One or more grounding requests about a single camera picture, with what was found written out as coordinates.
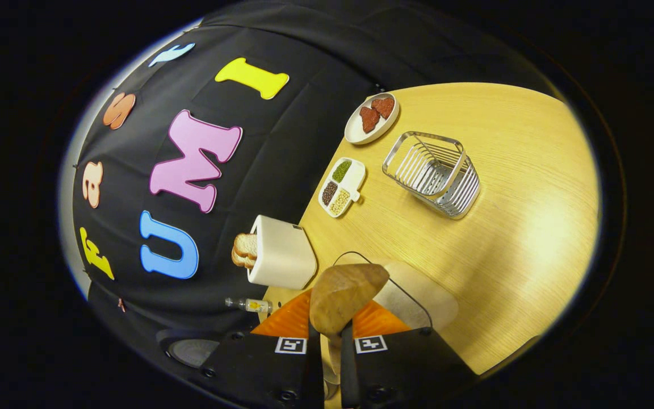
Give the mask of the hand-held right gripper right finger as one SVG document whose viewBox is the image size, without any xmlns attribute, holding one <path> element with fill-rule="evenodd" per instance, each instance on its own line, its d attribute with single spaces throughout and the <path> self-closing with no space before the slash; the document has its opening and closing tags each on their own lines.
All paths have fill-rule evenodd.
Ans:
<svg viewBox="0 0 654 409">
<path fill-rule="evenodd" d="M 477 374 L 433 328 L 410 328 L 376 301 L 342 331 L 343 408 L 434 408 Z"/>
</svg>

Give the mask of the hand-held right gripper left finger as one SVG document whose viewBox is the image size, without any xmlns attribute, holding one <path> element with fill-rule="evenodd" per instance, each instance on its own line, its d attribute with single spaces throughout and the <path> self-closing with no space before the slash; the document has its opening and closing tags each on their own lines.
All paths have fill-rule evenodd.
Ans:
<svg viewBox="0 0 654 409">
<path fill-rule="evenodd" d="M 231 332 L 200 372 L 208 393 L 241 408 L 322 408 L 320 334 L 309 321 L 312 291 L 251 332 Z"/>
</svg>

